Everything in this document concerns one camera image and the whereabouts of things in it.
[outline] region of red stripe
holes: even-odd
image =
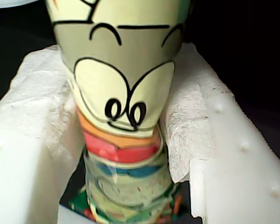
[[[154,145],[142,147],[119,148],[87,132],[84,132],[84,136],[89,152],[109,161],[120,163],[135,163],[147,160],[158,152],[161,144],[156,142]]]

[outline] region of pale yellow paint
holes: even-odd
[[[180,0],[101,0],[92,20],[117,25],[176,24]]]
[[[87,20],[91,7],[80,0],[47,0],[52,22]]]
[[[109,99],[118,99],[122,112],[126,106],[127,86],[115,69],[91,59],[80,61],[75,71],[76,81],[73,81],[73,85],[76,87],[73,93],[82,114],[97,128],[115,135],[147,138],[154,134],[154,127],[167,100],[173,73],[174,64],[166,63],[151,71],[135,89],[130,108],[137,102],[145,102],[147,106],[145,119],[137,132],[122,131],[107,124],[109,119],[105,116],[105,105]],[[132,129],[126,114],[113,123]]]

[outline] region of cartoon drawing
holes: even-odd
[[[91,211],[153,223],[176,191],[157,122],[190,0],[46,2],[85,136]]]

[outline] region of paper towel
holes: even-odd
[[[175,75],[160,120],[174,182],[186,180],[191,159],[213,158],[215,145],[205,100],[221,94],[232,95],[195,46],[184,44],[176,58]]]

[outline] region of orange stripe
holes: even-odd
[[[108,133],[105,133],[105,132],[97,129],[88,120],[86,120],[86,118],[83,116],[83,114],[79,110],[78,110],[78,116],[79,116],[82,128],[86,129],[89,133],[92,133],[102,139],[108,140],[108,142],[111,142],[120,148],[147,146],[147,145],[155,144],[156,142],[160,141],[160,137],[159,137],[157,128],[154,131],[154,135],[150,138],[137,139],[137,138],[131,138],[131,137],[122,137],[122,136],[108,134]]]
[[[55,7],[58,9],[57,0],[53,0]]]

